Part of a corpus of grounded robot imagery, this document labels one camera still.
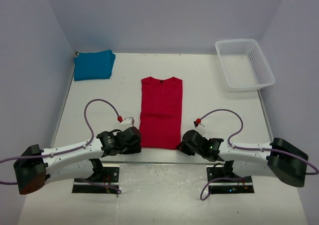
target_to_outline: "white tabletop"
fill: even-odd
[[[117,54],[112,78],[73,82],[55,140],[55,147],[86,140],[85,104],[94,98],[112,102],[123,117],[134,116],[139,126],[141,79],[183,80],[182,134],[193,120],[217,108],[232,109],[244,120],[244,130],[234,142],[269,142],[257,92],[227,93],[217,56],[167,54]],[[117,127],[116,116],[97,102],[88,109],[96,133]],[[208,137],[226,139],[238,130],[238,119],[226,112],[203,121]],[[158,163],[208,163],[179,151],[143,149],[140,154],[106,157],[108,161]],[[72,180],[55,182],[27,196],[20,225],[306,225],[296,188],[276,178],[253,177],[254,194],[213,195],[206,201],[199,193],[207,182],[206,167],[192,165],[121,164],[119,195],[72,194]]]
[[[111,79],[73,81],[59,125],[55,147],[84,141],[90,132],[84,122],[83,109],[95,98],[110,101],[122,117],[135,119],[140,124],[142,84],[141,79],[152,76],[183,80],[181,135],[193,129],[193,121],[207,112],[227,108],[236,111],[244,120],[244,130],[233,142],[269,142],[267,126],[258,92],[228,93],[223,90],[223,74],[219,71],[216,55],[190,54],[117,54]],[[88,108],[88,119],[96,134],[118,128],[114,111],[102,102]],[[240,127],[238,118],[227,112],[212,114],[203,120],[208,138],[223,138]],[[157,162],[157,163],[207,163],[200,156],[187,156],[179,151],[142,149],[134,155],[105,157],[105,161]]]

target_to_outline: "gray wall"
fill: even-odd
[[[50,146],[71,78],[73,52],[47,0],[0,0],[0,18],[0,159],[4,159],[20,155],[32,144]],[[0,180],[15,181],[12,165],[0,165]],[[19,195],[17,186],[0,188],[0,223],[17,224],[25,196]]]
[[[319,166],[319,0],[283,0],[260,45],[276,77],[263,98],[274,136]],[[310,225],[318,224],[319,176],[299,189]]]
[[[260,39],[282,0],[49,0],[74,50],[211,53]]]

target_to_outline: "blue towel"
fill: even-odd
[[[112,75],[115,55],[111,50],[96,53],[79,53],[74,58],[74,80],[109,79]]]

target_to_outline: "black mounting bracket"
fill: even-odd
[[[223,166],[208,166],[207,180],[208,182],[215,178],[224,178]],[[254,193],[253,181],[251,177],[245,178],[242,181],[227,181],[220,180],[216,183],[211,183],[208,186],[210,194],[251,194]]]
[[[119,174],[120,166],[103,164],[103,174],[99,178],[86,179],[90,182],[111,185],[115,188],[119,188]],[[74,179],[73,194],[117,194],[114,189],[107,189],[105,187],[94,186],[85,183],[79,179]]]

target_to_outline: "white plastic basket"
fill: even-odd
[[[215,44],[231,92],[258,90],[275,83],[274,75],[253,39],[222,40]]]

